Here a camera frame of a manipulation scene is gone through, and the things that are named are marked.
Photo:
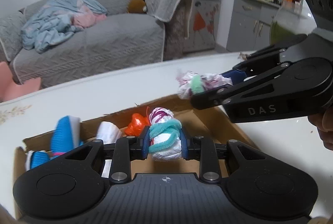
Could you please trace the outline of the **person right hand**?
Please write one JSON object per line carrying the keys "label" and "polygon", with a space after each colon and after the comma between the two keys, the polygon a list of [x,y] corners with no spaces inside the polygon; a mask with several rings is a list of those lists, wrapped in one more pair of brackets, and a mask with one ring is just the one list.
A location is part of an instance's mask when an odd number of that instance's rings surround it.
{"label": "person right hand", "polygon": [[332,107],[324,114],[308,116],[308,121],[317,128],[323,145],[328,150],[333,150],[333,111]]}

